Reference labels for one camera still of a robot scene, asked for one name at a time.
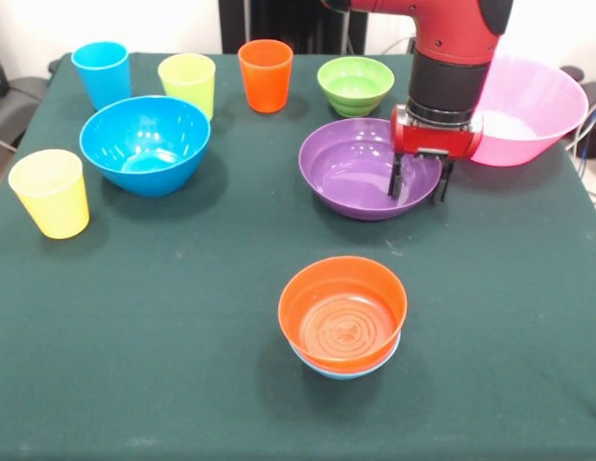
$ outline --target pink bowl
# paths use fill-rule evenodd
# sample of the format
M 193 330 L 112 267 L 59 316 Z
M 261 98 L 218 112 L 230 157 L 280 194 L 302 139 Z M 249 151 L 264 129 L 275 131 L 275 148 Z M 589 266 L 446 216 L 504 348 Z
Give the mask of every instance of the pink bowl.
M 496 56 L 477 112 L 484 136 L 472 160 L 517 166 L 538 157 L 587 115 L 582 88 L 565 72 L 510 56 Z

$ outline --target orange cup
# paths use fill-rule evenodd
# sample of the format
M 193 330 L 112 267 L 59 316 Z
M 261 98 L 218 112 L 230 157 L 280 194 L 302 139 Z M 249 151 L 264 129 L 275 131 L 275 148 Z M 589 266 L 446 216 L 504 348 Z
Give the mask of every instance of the orange cup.
M 278 40 L 252 40 L 240 47 L 238 60 L 251 109 L 272 113 L 285 107 L 293 59 L 291 47 Z

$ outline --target lime green cup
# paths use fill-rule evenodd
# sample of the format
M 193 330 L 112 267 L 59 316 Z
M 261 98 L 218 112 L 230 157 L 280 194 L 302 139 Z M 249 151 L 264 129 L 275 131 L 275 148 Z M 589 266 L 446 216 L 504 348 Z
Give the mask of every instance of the lime green cup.
M 194 105 L 212 120 L 216 65 L 211 58 L 196 53 L 173 55 L 161 62 L 157 72 L 167 96 Z

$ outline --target yellow cup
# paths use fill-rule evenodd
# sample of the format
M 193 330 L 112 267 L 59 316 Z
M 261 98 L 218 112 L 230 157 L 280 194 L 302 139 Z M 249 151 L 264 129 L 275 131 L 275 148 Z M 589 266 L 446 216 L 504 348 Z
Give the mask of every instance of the yellow cup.
M 89 221 L 83 163 L 62 149 L 37 151 L 19 160 L 10 170 L 8 184 L 49 238 L 70 238 Z
M 157 72 L 167 96 L 191 103 L 212 120 L 216 65 L 211 58 L 195 53 L 174 55 L 163 60 Z

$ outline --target bowl rim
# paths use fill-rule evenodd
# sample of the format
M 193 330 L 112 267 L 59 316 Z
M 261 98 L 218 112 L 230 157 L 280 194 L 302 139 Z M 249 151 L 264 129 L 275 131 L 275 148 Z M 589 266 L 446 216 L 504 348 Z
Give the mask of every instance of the bowl rim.
M 115 168 L 108 168 L 108 167 L 102 165 L 101 163 L 93 160 L 90 157 L 90 155 L 86 152 L 86 149 L 83 146 L 83 135 L 84 135 L 84 132 L 86 131 L 86 128 L 88 127 L 88 125 L 90 123 L 92 123 L 92 121 L 96 117 L 98 117 L 99 115 L 101 115 L 102 113 L 104 113 L 107 110 L 113 109 L 114 107 L 119 106 L 119 105 L 129 104 L 129 103 L 131 103 L 133 101 L 143 100 L 143 99 L 175 101 L 175 102 L 178 102 L 180 104 L 186 105 L 186 106 L 194 109 L 196 112 L 198 112 L 202 116 L 203 120 L 205 121 L 205 126 L 206 126 L 205 139 L 202 142 L 202 145 L 198 149 L 194 149 L 193 153 L 190 156 L 188 156 L 186 158 L 182 158 L 181 161 L 179 161 L 178 163 L 174 163 L 172 165 L 168 165 L 165 168 L 159 168 L 159 169 L 156 169 L 156 170 L 153 170 L 153 171 L 122 171 L 122 170 L 118 170 L 118 169 L 115 169 Z M 203 113 L 203 111 L 200 108 L 198 108 L 197 106 L 195 106 L 195 105 L 193 105 L 191 103 L 188 103 L 186 101 L 183 101 L 183 100 L 181 100 L 179 98 L 172 97 L 172 96 L 166 96 L 166 95 L 161 95 L 161 94 L 149 94 L 149 95 L 134 96 L 132 98 L 122 99 L 120 101 L 116 101 L 115 103 L 109 104 L 109 105 L 105 106 L 104 108 L 96 111 L 84 123 L 83 127 L 80 130 L 80 135 L 79 135 L 78 141 L 79 141 L 79 144 L 80 144 L 80 150 L 83 153 L 84 157 L 88 161 L 90 161 L 93 165 L 95 165 L 97 168 L 99 168 L 101 170 L 104 170 L 104 171 L 107 171 L 109 173 L 120 173 L 121 175 L 129 175 L 129 176 L 144 176 L 144 175 L 150 175 L 150 174 L 153 174 L 153 173 L 160 173 L 160 172 L 163 172 L 163 171 L 169 171 L 169 170 L 172 170 L 173 168 L 178 168 L 179 166 L 183 165 L 184 162 L 197 157 L 198 155 L 200 155 L 203 152 L 204 148 L 208 145 L 208 143 L 210 141 L 211 133 L 212 133 L 212 125 L 211 125 L 210 121 L 205 116 L 205 114 Z
M 355 355 L 355 356 L 350 357 L 350 358 L 326 357 L 326 356 L 312 354 L 312 353 L 306 351 L 301 346 L 299 346 L 296 343 L 294 343 L 293 341 L 291 341 L 291 339 L 289 338 L 289 335 L 287 334 L 287 330 L 285 329 L 285 327 L 284 327 L 284 325 L 283 325 L 283 323 L 281 321 L 281 318 L 280 318 L 280 307 L 282 306 L 283 300 L 286 297 L 287 290 L 289 289 L 289 287 L 291 286 L 291 284 L 294 283 L 295 280 L 298 277 L 300 277 L 302 274 L 304 274 L 305 272 L 308 272 L 308 271 L 312 270 L 314 267 L 317 267 L 319 265 L 325 264 L 325 263 L 327 263 L 329 261 L 333 261 L 333 260 L 348 260 L 348 259 L 360 260 L 362 262 L 366 262 L 367 264 L 372 264 L 372 265 L 378 266 L 380 269 L 382 269 L 384 272 L 386 272 L 389 276 L 391 276 L 391 278 L 397 284 L 397 287 L 400 289 L 402 301 L 403 301 L 403 303 L 405 305 L 404 311 L 403 311 L 403 313 L 401 315 L 401 318 L 400 318 L 400 321 L 398 322 L 397 327 L 393 330 L 393 333 L 382 344 L 380 344 L 378 346 L 378 348 L 376 348 L 373 351 L 369 351 L 369 352 L 366 352 L 366 353 L 361 353 L 359 355 Z M 372 259 L 372 258 L 369 258 L 369 257 L 365 257 L 365 256 L 360 256 L 360 255 L 336 255 L 336 256 L 325 257 L 323 259 L 319 259 L 317 261 L 311 262 L 310 264 L 308 264 L 305 267 L 301 268 L 299 271 L 297 271 L 295 274 L 293 274 L 291 276 L 291 278 L 287 281 L 287 283 L 283 287 L 283 290 L 280 293 L 280 297 L 278 298 L 278 304 L 277 304 L 277 309 L 276 309 L 276 317 L 277 317 L 278 324 L 280 326 L 280 330 L 281 330 L 283 336 L 285 337 L 285 339 L 287 341 L 289 341 L 289 344 L 292 347 L 294 347 L 296 349 L 296 351 L 302 353 L 303 356 L 305 356 L 305 357 L 312 357 L 312 359 L 314 359 L 314 360 L 316 360 L 318 362 L 320 361 L 320 362 L 342 364 L 342 363 L 352 362 L 354 360 L 365 360 L 365 359 L 368 359 L 369 357 L 375 355 L 380 350 L 387 348 L 393 341 L 396 341 L 397 340 L 397 335 L 399 334 L 399 332 L 404 327 L 404 324 L 406 322 L 406 318 L 408 316 L 408 311 L 409 311 L 409 300 L 408 300 L 408 294 L 406 292 L 406 288 L 404 287 L 404 283 L 402 283 L 402 280 L 400 279 L 400 277 L 394 271 L 392 271 L 389 267 L 387 267 L 385 264 L 382 264 L 381 262 L 378 262 L 375 259 Z
M 334 204 L 335 206 L 341 206 L 343 208 L 352 209 L 355 211 L 361 211 L 361 212 L 365 212 L 365 213 L 386 213 L 386 212 L 393 212 L 393 211 L 397 211 L 397 210 L 401 210 L 401 209 L 408 209 L 412 206 L 419 204 L 425 197 L 427 197 L 428 195 L 430 195 L 432 193 L 432 191 L 436 188 L 436 185 L 438 182 L 434 182 L 431 187 L 428 187 L 427 193 L 422 198 L 414 199 L 413 201 L 406 202 L 402 205 L 396 204 L 396 206 L 390 206 L 390 207 L 385 207 L 385 208 L 365 208 L 365 207 L 356 208 L 356 207 L 347 206 L 345 204 L 342 204 L 335 200 L 332 200 L 329 197 L 322 194 L 320 191 L 318 191 L 317 187 L 310 181 L 308 175 L 304 171 L 304 166 L 302 164 L 302 159 L 304 157 L 304 151 L 305 151 L 305 147 L 306 147 L 307 143 L 309 141 L 311 141 L 311 138 L 314 137 L 317 133 L 327 130 L 334 125 L 340 125 L 340 124 L 344 124 L 344 123 L 350 124 L 350 123 L 356 123 L 356 122 L 374 122 L 374 123 L 386 123 L 386 124 L 390 123 L 389 120 L 384 120 L 382 118 L 372 118 L 372 117 L 354 117 L 354 118 L 346 118 L 343 120 L 336 120 L 334 122 L 330 122 L 330 123 L 327 123 L 325 125 L 318 127 L 316 130 L 314 130 L 308 136 L 306 136 L 306 138 L 301 143 L 301 146 L 299 147 L 299 154 L 298 154 L 299 172 L 301 173 L 302 177 L 304 178 L 304 180 L 306 181 L 306 183 L 308 184 L 308 186 L 310 187 L 310 189 L 313 192 L 315 192 L 318 196 L 320 196 L 322 199 L 326 200 L 327 202 Z M 437 166 L 439 169 L 439 173 L 437 176 L 440 176 L 442 173 L 442 162 L 438 158 L 428 158 L 428 160 L 433 160 L 437 163 Z
M 368 62 L 368 63 L 372 63 L 375 66 L 378 66 L 380 68 L 382 68 L 390 77 L 391 77 L 391 81 L 388 85 L 384 86 L 384 89 L 382 89 L 381 91 L 377 91 L 376 93 L 373 93 L 367 97 L 364 96 L 353 96 L 353 95 L 349 95 L 349 96 L 339 96 L 336 92 L 331 91 L 327 85 L 324 85 L 321 81 L 321 75 L 322 72 L 324 71 L 324 69 L 329 66 L 332 65 L 332 63 L 334 62 L 338 62 L 338 61 L 363 61 L 363 62 Z M 390 69 L 390 67 L 379 60 L 376 60 L 374 58 L 369 58 L 367 56 L 341 56 L 339 58 L 335 58 L 333 60 L 329 60 L 327 62 L 324 62 L 320 67 L 319 70 L 317 71 L 317 82 L 319 83 L 319 86 L 321 87 L 322 90 L 329 92 L 330 94 L 334 95 L 334 96 L 339 96 L 342 97 L 344 99 L 348 99 L 348 100 L 361 100 L 361 99 L 371 99 L 371 98 L 380 98 L 381 96 L 386 95 L 387 93 L 389 93 L 392 88 L 393 85 L 395 85 L 395 74 L 393 73 L 393 71 Z
M 487 136 L 490 139 L 500 139 L 502 141 L 511 141 L 511 142 L 542 142 L 542 141 L 548 141 L 548 140 L 554 140 L 554 139 L 560 140 L 565 134 L 575 131 L 577 129 L 577 127 L 580 127 L 583 123 L 585 123 L 585 121 L 586 121 L 585 119 L 587 117 L 587 112 L 589 111 L 589 102 L 587 100 L 587 96 L 585 95 L 585 92 L 582 90 L 581 85 L 579 83 L 575 82 L 575 80 L 570 75 L 568 75 L 566 72 L 559 69 L 555 65 L 552 65 L 552 64 L 549 64 L 546 62 L 542 62 L 542 61 L 538 61 L 538 60 L 525 58 L 522 56 L 513 55 L 508 52 L 496 53 L 496 55 L 494 56 L 494 58 L 492 60 L 492 64 L 495 64 L 495 61 L 523 62 L 523 63 L 528 63 L 530 65 L 534 65 L 541 69 L 547 69 L 547 70 L 552 71 L 558 77 L 560 77 L 561 81 L 562 80 L 566 81 L 569 84 L 569 86 L 572 86 L 575 89 L 575 91 L 577 92 L 577 95 L 582 99 L 582 105 L 583 105 L 582 114 L 583 115 L 581 117 L 581 120 L 579 122 L 577 122 L 576 126 L 569 130 L 560 130 L 560 131 L 557 131 L 554 133 L 535 135 L 534 137 L 520 136 L 520 137 L 516 137 L 513 139 L 510 139 L 507 137 L 494 136 L 491 134 L 486 134 L 485 132 L 484 132 L 484 136 Z M 482 104 L 482 99 L 480 98 L 479 102 L 477 103 L 477 106 L 475 107 L 475 114 L 479 114 L 481 117 L 483 117 L 483 115 L 482 115 L 483 112 L 487 111 L 488 109 L 483 109 L 481 107 L 481 104 Z M 482 164 L 493 166 L 491 163 L 482 163 Z
M 395 353 L 397 352 L 397 350 L 399 349 L 400 346 L 400 342 L 402 340 L 402 331 L 400 331 L 397 334 L 397 339 L 395 340 L 395 345 L 393 346 L 392 350 L 390 351 L 389 355 L 387 355 L 386 357 L 383 357 L 383 359 L 381 359 L 381 361 L 379 363 L 377 363 L 376 365 L 368 368 L 367 370 L 363 370 L 361 372 L 342 372 L 342 373 L 338 373 L 338 372 L 331 372 L 329 370 L 326 370 L 325 368 L 321 368 L 318 365 L 315 365 L 314 363 L 310 363 L 308 361 L 308 359 L 306 359 L 306 357 L 302 356 L 298 350 L 296 350 L 294 348 L 294 345 L 289 343 L 289 347 L 291 348 L 291 350 L 294 352 L 294 354 L 298 357 L 298 359 L 307 367 L 309 367 L 311 370 L 313 370 L 314 372 L 317 372 L 325 377 L 329 377 L 331 379 L 354 379 L 357 377 L 362 377 L 362 376 L 367 376 L 371 373 L 376 372 L 378 369 L 383 368 L 383 366 L 387 365 L 387 362 L 389 362 L 393 356 L 395 355 Z

